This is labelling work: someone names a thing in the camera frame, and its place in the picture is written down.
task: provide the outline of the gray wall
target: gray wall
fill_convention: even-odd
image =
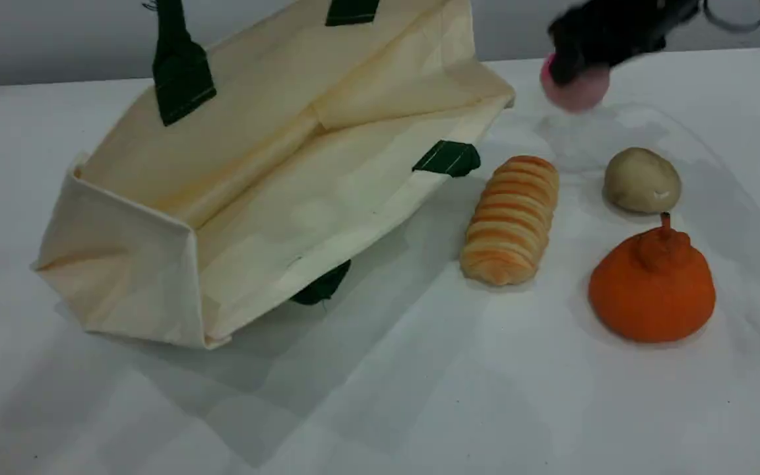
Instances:
[[[751,20],[758,0],[712,0],[720,15]],[[186,0],[193,37],[206,45],[292,0]],[[543,57],[549,21],[576,0],[472,0],[483,60]],[[156,16],[139,0],[0,0],[0,84],[150,76]],[[760,30],[733,36],[704,18],[670,37],[670,49],[760,46]]]

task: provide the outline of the fruit stem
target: fruit stem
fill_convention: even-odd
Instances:
[[[665,238],[670,237],[670,213],[662,213],[661,214],[661,235],[663,235]]]

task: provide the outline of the bag handle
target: bag handle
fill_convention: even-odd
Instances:
[[[157,49],[151,72],[163,125],[170,126],[207,100],[216,88],[207,53],[193,42],[183,17],[181,0],[151,0],[142,4],[157,12]]]
[[[325,26],[371,23],[378,4],[380,0],[332,0]]]

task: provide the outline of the bread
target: bread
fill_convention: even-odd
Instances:
[[[516,156],[501,165],[468,225],[462,273],[494,286],[530,280],[549,243],[558,193],[559,174],[546,160]]]

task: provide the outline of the bag strap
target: bag strap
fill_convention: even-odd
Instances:
[[[480,168],[480,164],[482,164],[480,153],[473,144],[438,141],[422,159],[418,160],[412,171],[422,170],[459,178]]]
[[[151,71],[163,125],[169,126],[216,94],[205,49],[193,42],[181,0],[153,0],[157,11],[157,51]]]
[[[325,25],[371,23],[378,4],[380,0],[332,0]]]

